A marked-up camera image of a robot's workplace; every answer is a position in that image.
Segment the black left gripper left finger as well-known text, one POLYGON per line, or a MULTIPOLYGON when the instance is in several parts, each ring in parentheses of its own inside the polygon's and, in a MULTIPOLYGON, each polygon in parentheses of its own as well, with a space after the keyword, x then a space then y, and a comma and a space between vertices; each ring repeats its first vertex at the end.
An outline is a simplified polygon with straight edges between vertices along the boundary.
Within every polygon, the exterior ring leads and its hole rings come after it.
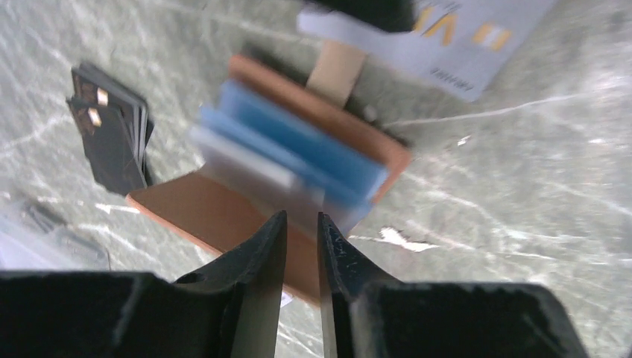
POLYGON ((274 355, 288 220, 168 282, 150 272, 3 271, 3 357, 274 355))

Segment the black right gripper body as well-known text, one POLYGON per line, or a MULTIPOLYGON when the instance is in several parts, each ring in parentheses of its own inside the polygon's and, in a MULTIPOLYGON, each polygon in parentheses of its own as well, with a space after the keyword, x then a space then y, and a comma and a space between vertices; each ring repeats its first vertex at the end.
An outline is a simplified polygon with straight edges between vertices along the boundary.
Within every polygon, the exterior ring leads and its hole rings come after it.
POLYGON ((306 10, 316 14, 342 13, 388 33, 410 31, 418 14, 417 2, 409 0, 306 1, 306 10))

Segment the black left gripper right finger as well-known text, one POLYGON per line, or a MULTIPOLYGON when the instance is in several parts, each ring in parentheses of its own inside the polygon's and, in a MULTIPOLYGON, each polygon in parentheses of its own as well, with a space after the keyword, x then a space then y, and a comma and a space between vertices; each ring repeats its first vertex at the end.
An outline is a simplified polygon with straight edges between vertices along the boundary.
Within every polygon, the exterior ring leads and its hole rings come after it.
POLYGON ((559 300, 530 283, 403 282, 317 219, 327 357, 585 357, 559 300))

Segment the white credit card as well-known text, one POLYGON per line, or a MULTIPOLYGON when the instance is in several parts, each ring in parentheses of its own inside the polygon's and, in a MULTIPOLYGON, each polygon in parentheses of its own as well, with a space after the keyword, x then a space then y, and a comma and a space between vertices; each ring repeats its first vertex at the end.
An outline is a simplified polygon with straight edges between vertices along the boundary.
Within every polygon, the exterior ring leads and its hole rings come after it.
POLYGON ((388 33, 339 11, 304 7, 300 31, 351 45, 392 69, 477 100, 555 1, 416 1, 416 22, 388 33))

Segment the brown leather card holder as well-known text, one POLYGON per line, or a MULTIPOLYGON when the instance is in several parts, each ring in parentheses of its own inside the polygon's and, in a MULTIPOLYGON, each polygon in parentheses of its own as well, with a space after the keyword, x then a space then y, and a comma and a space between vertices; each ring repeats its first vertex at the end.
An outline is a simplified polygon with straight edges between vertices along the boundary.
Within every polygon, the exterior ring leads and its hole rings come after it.
POLYGON ((334 86, 329 100, 252 57, 232 56, 218 104, 203 107, 190 131, 203 165, 127 200, 216 254, 286 211, 284 287, 318 305, 318 213, 348 233, 411 162, 402 143, 344 109, 362 61, 325 50, 315 72, 334 86))

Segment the white silver card stack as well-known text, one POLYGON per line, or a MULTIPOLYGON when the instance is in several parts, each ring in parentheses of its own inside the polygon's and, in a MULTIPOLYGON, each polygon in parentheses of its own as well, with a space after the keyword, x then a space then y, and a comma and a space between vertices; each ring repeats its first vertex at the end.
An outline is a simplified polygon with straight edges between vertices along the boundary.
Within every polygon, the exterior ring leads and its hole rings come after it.
POLYGON ((1 269, 109 271, 110 256, 26 198, 1 205, 1 269))

